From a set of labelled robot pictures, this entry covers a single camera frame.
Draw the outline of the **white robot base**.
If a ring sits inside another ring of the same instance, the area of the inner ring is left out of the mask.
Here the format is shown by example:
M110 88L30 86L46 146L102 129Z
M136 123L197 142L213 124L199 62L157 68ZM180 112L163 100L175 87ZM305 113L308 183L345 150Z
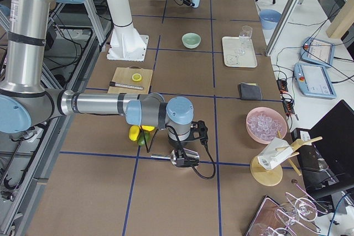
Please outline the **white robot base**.
M149 36L140 35L133 25L129 0L106 0L110 11L113 32L109 60L144 61Z

